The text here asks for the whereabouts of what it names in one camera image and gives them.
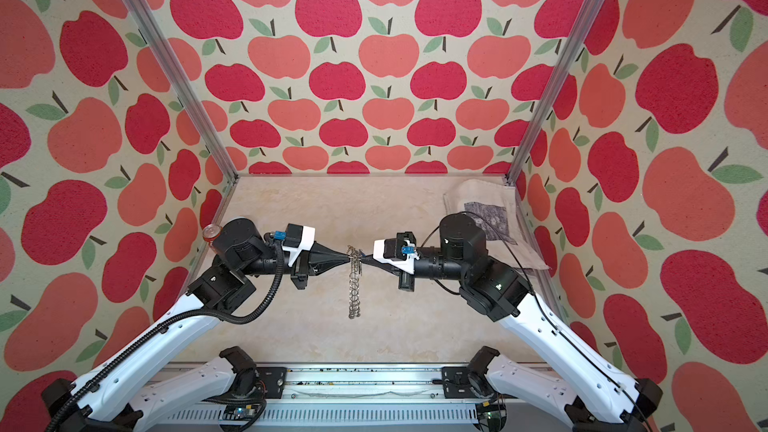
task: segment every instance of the beige marble surface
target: beige marble surface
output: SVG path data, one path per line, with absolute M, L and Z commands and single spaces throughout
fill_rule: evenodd
M 374 240 L 396 232 L 410 230 L 424 239 L 445 215 L 442 194 L 463 180 L 243 177 L 224 222 L 245 216 L 262 233 L 284 230 L 289 222 L 313 226 L 325 246 L 345 252 L 354 245 L 370 253 Z M 208 254 L 205 264 L 212 258 Z M 417 281 L 416 291 L 408 293 L 398 290 L 394 275 L 369 266 L 363 266 L 360 281 L 361 317 L 349 320 L 349 273 L 343 265 L 310 277 L 303 291 L 285 276 L 261 318 L 241 326 L 220 324 L 175 360 L 208 360 L 239 345 L 258 361 L 450 362 L 468 361 L 488 345 L 518 362 L 542 361 L 522 340 L 434 282 Z M 257 292 L 236 313 L 252 311 L 271 281 L 271 276 L 255 279 Z

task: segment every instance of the wire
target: wire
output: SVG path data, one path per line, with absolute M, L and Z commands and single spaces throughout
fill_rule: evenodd
M 458 293 L 458 292 L 454 292 L 454 291 L 452 291 L 451 289 L 447 288 L 447 287 L 446 287 L 445 285 L 443 285 L 443 284 L 442 284 L 442 282 L 440 282 L 439 280 L 435 279 L 435 282 L 437 283 L 437 285 L 439 285 L 440 287 L 442 287 L 442 290 L 446 291 L 447 293 L 449 293 L 449 294 L 451 294 L 451 295 L 461 295 L 460 293 Z
M 648 430 L 648 432 L 651 432 L 651 428 L 650 428 L 650 425 L 648 424 L 648 419 L 645 417 L 645 414 L 643 414 L 643 411 L 642 411 L 642 410 L 640 410 L 640 408 L 638 407 L 638 404 L 637 404 L 637 403 L 636 403 L 634 400 L 632 400 L 632 398 L 629 396 L 629 394 L 627 393 L 627 391 L 626 391 L 624 388 L 622 388 L 622 387 L 619 385 L 619 383 L 617 383 L 617 382 L 616 382 L 616 380 L 614 380 L 614 379 L 613 379 L 611 376 L 609 376 L 608 374 L 606 374 L 605 372 L 603 372 L 603 370 L 602 370 L 600 367 L 598 367 L 598 366 L 596 365 L 596 363 L 595 363 L 595 362 L 593 362 L 592 360 L 590 360 L 590 358 L 589 358 L 589 357 L 587 357 L 587 355 L 586 355 L 586 354 L 585 354 L 585 353 L 584 353 L 584 352 L 583 352 L 583 351 L 582 351 L 582 350 L 581 350 L 581 349 L 580 349 L 580 348 L 579 348 L 579 347 L 578 347 L 576 344 L 574 344 L 574 343 L 571 341 L 571 339 L 569 339 L 569 338 L 568 338 L 568 337 L 567 337 L 565 334 L 563 334 L 563 332 L 560 330 L 560 328 L 559 328 L 557 325 L 555 325 L 555 324 L 554 324 L 554 323 L 553 323 L 553 322 L 552 322 L 552 321 L 549 319 L 549 317 L 547 317 L 547 314 L 544 312 L 544 308 L 542 307 L 542 304 L 541 304 L 541 303 L 538 301 L 538 295 L 537 295 L 537 294 L 536 294 L 536 292 L 533 290 L 533 284 L 531 283 L 531 279 L 530 279 L 530 277 L 528 276 L 528 273 L 525 271 L 525 267 L 523 267 L 523 266 L 522 266 L 522 264 L 521 264 L 521 263 L 520 263 L 520 261 L 518 260 L 518 257 L 517 257 L 517 255 L 515 255 L 515 254 L 514 254 L 514 252 L 512 251 L 512 249 L 509 247 L 509 245 L 507 244 L 507 242 L 504 240 L 504 238 L 503 238 L 504 236 L 503 236 L 502 234 L 500 234 L 500 233 L 498 232 L 498 230 L 496 229 L 496 227 L 495 227 L 493 224 L 491 224 L 491 223 L 490 223 L 488 220 L 486 220 L 486 219 L 485 219 L 485 217 L 483 217 L 483 216 L 481 216 L 481 215 L 479 215 L 479 214 L 476 214 L 476 213 L 474 213 L 474 212 L 470 212 L 469 210 L 460 211 L 460 213 L 461 213 L 461 214 L 466 214 L 466 215 L 468 215 L 468 216 L 475 216 L 475 217 L 478 217 L 478 218 L 480 218 L 480 220 L 482 220 L 482 221 L 484 221 L 484 222 L 485 222 L 485 225 L 486 225 L 486 226 L 489 226 L 489 227 L 491 228 L 491 230 L 493 230 L 493 231 L 494 231 L 494 233 L 495 233 L 495 234 L 496 234 L 498 237 L 500 237 L 500 239 L 502 240 L 502 244 L 504 244 L 504 246 L 507 248 L 507 251 L 508 251 L 508 252 L 509 252 L 509 253 L 512 255 L 512 258 L 514 259 L 514 261 L 515 261 L 515 262 L 518 264 L 518 266 L 520 267 L 520 271 L 521 271 L 521 272 L 523 273 L 523 275 L 525 276 L 525 281 L 528 283 L 528 286 L 531 288 L 531 294 L 533 295 L 533 297 L 534 297 L 534 299 L 535 299 L 535 301 L 536 301 L 536 305 L 537 305 L 537 307 L 538 307 L 538 310 L 539 310 L 540 312 L 542 312 L 542 317 L 543 317 L 543 318 L 544 318 L 544 319 L 545 319 L 547 322 L 549 322 L 549 324 L 552 326 L 552 328 L 553 328 L 555 331 L 557 331 L 557 332 L 558 332 L 558 334 L 559 334 L 559 335 L 560 335 L 562 338 L 564 338 L 564 339 L 565 339 L 565 341 L 567 341 L 567 342 L 568 342 L 568 343 L 571 345 L 571 347 L 573 347 L 574 349 L 576 349 L 576 351 L 577 351 L 577 352 L 579 352 L 579 353 L 581 354 L 581 357 L 583 357 L 584 359 L 586 359 L 586 360 L 587 360 L 587 362 L 589 362 L 589 363 L 590 363 L 590 365 L 591 365 L 592 367 L 594 367 L 594 368 L 595 368 L 595 369 L 596 369 L 598 372 L 600 372 L 600 373 L 601 373 L 603 376 L 605 376 L 605 378 L 606 378 L 606 379 L 608 379 L 608 381 L 609 381 L 609 382 L 611 382 L 613 385 L 615 385 L 617 388 L 619 388 L 619 389 L 620 389 L 622 392 L 624 392 L 624 395 L 626 395 L 626 396 L 627 396 L 627 398 L 630 400 L 630 402 L 632 402 L 632 405 L 634 406 L 634 408 L 636 408 L 636 409 L 638 410 L 638 412 L 640 413 L 640 416 L 643 418 L 643 422 L 644 422 L 644 428 L 646 428 L 646 429 Z
M 153 327 L 151 330 L 149 330 L 146 334 L 142 335 L 138 339 L 136 339 L 135 342 L 133 342 L 131 345 L 129 345 L 125 350 L 120 352 L 120 355 L 118 355 L 116 358 L 114 358 L 110 363 L 106 364 L 104 368 L 102 368 L 98 373 L 96 373 L 95 376 L 91 380 L 85 383 L 83 387 L 79 388 L 77 392 L 75 392 L 69 399 L 67 399 L 66 402 L 64 402 L 64 405 L 61 406 L 58 411 L 51 417 L 51 422 L 48 424 L 47 427 L 45 427 L 45 432 L 55 432 L 58 426 L 62 423 L 64 418 L 69 416 L 70 409 L 74 408 L 77 405 L 77 402 L 80 401 L 88 392 L 90 391 L 96 391 L 99 387 L 99 383 L 105 379 L 112 370 L 116 369 L 117 366 L 119 366 L 121 363 L 123 363 L 126 359 L 128 359 L 133 352 L 136 350 L 139 350 L 139 348 L 146 344 L 149 339 L 154 337 L 157 334 L 165 333 L 168 331 L 168 327 L 172 324 L 175 324 L 178 321 L 182 321 L 186 318 L 190 317 L 197 317 L 199 315 L 206 315 L 209 317 L 216 317 L 221 321 L 229 322 L 231 324 L 236 325 L 242 325 L 242 324 L 248 324 L 249 322 L 255 321 L 259 316 L 262 315 L 262 313 L 266 310 L 267 307 L 272 303 L 272 299 L 274 299 L 275 294 L 277 293 L 277 289 L 280 286 L 280 282 L 283 279 L 283 272 L 285 269 L 285 256 L 283 255 L 283 241 L 275 240 L 273 242 L 273 246 L 276 249 L 277 253 L 275 254 L 277 256 L 277 266 L 275 270 L 275 277 L 272 281 L 272 286 L 270 287 L 270 290 L 266 293 L 266 296 L 264 297 L 264 300 L 259 304 L 256 309 L 251 312 L 248 315 L 245 315 L 243 317 L 235 316 L 232 314 L 228 314 L 226 312 L 221 311 L 215 311 L 210 309 L 195 309 L 191 311 L 181 312 L 179 314 L 176 314 L 175 316 L 169 318 L 168 320 L 160 322 L 158 325 Z

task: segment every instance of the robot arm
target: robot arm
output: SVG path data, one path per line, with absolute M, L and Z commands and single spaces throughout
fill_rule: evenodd
M 376 261 L 390 272 L 397 268 L 399 288 L 410 292 L 416 278 L 458 281 L 459 294 L 470 307 L 520 337 L 568 384 L 553 384 L 496 351 L 499 357 L 485 364 L 486 377 L 500 394 L 537 405 L 575 430 L 644 429 L 641 421 L 661 397 L 656 384 L 616 369 L 582 341 L 532 290 L 527 277 L 488 256 L 485 233 L 472 218 L 446 216 L 439 231 L 439 248 L 412 247 L 416 239 L 410 232 L 376 241 L 368 263 Z
M 163 397 L 158 397 L 156 390 L 143 397 L 140 391 L 159 369 L 222 320 L 244 324 L 258 317 L 260 312 L 245 317 L 231 315 L 256 290 L 247 275 L 289 274 L 294 285 L 303 289 L 309 276 L 350 260 L 346 254 L 314 242 L 314 232 L 312 227 L 289 224 L 285 232 L 276 232 L 274 238 L 267 237 L 265 241 L 252 221 L 238 218 L 215 236 L 206 237 L 218 252 L 213 264 L 189 285 L 168 312 L 103 364 L 72 383 L 58 380 L 44 391 L 43 400 L 52 417 L 70 400 L 66 414 L 60 418 L 60 430 L 101 430 L 97 427 L 104 424 L 130 426 L 115 430 L 144 430 L 190 402 L 220 395 L 233 384 L 238 385 L 234 364 L 222 369 L 225 363 L 219 358 L 204 366 L 207 373 L 201 369 L 165 385 Z M 268 304 L 265 300 L 260 308 Z M 188 317 L 165 324 L 179 314 Z M 126 351 L 127 357 L 116 360 Z M 245 358 L 241 362 L 253 363 L 247 355 Z M 106 367 L 110 369 L 104 375 Z M 179 386 L 182 388 L 168 394 L 168 390 Z

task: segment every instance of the pink apple print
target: pink apple print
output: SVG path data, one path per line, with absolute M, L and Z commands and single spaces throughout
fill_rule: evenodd
M 258 75 L 241 63 L 231 66 L 216 64 L 205 73 L 205 85 L 210 93 L 227 102 L 264 98 L 264 83 Z
M 362 11 L 357 0 L 296 0 L 296 22 L 313 37 L 357 34 Z
M 243 17 L 232 0 L 170 0 L 170 14 L 195 39 L 236 39 L 243 33 Z

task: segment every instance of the wall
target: wall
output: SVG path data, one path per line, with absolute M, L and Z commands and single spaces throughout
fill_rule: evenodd
M 518 181 L 530 225 L 571 327 L 660 383 L 661 430 L 768 427 L 768 1 L 618 4 Z
M 206 107 L 228 112 L 220 136 L 242 172 L 499 173 L 581 1 L 167 0 L 153 8 L 167 36 L 202 55 L 192 83 Z M 617 12 L 604 14 L 609 28 Z M 573 107 L 574 84 L 563 111 Z
M 42 430 L 41 389 L 167 310 L 226 185 L 201 175 L 168 82 L 140 74 L 151 52 L 126 15 L 119 0 L 0 0 L 3 431 Z

